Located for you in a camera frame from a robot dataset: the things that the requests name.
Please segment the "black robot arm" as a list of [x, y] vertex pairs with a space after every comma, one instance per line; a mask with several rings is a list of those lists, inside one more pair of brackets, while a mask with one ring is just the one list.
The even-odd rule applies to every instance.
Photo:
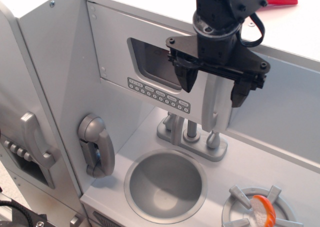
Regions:
[[196, 0], [195, 35], [169, 37], [166, 45], [180, 86], [190, 92], [203, 71], [234, 81], [230, 99], [240, 107], [250, 91], [263, 88], [270, 64], [251, 51], [264, 39], [256, 14], [267, 0]]

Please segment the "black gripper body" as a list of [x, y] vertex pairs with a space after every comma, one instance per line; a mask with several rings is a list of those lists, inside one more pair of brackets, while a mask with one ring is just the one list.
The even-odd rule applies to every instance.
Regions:
[[188, 62], [197, 61], [199, 71], [229, 80], [233, 74], [266, 74], [271, 65], [249, 48], [241, 45], [236, 36], [225, 40], [215, 40], [198, 35], [174, 36], [166, 40], [170, 49], [169, 60], [176, 58]]

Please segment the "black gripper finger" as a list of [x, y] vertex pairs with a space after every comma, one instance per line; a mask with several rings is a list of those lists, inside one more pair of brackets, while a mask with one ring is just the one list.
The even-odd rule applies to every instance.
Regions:
[[235, 73], [230, 79], [234, 80], [234, 85], [231, 91], [231, 102], [233, 108], [242, 106], [250, 91], [255, 91], [257, 88], [262, 89], [265, 82], [264, 73]]
[[173, 60], [173, 66], [181, 88], [190, 93], [197, 79], [199, 63], [176, 58]]

